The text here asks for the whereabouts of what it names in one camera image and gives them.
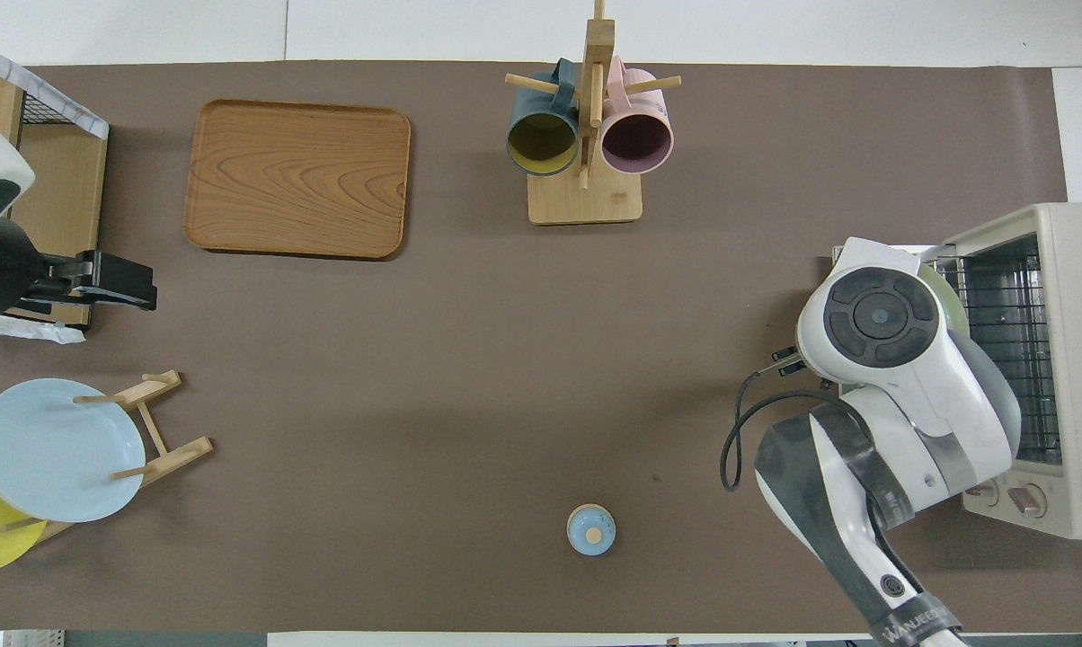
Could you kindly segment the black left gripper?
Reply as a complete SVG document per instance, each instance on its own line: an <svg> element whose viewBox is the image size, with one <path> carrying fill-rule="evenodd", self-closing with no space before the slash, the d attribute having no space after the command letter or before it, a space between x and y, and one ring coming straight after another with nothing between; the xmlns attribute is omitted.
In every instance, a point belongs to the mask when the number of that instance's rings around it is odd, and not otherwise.
<svg viewBox="0 0 1082 647"><path fill-rule="evenodd" d="M0 220L0 315L13 307L52 312L53 304L77 303L72 281L52 270L70 258L40 253L12 220ZM101 250L78 254L78 295L88 303L155 311L158 290L151 267Z"/></svg>

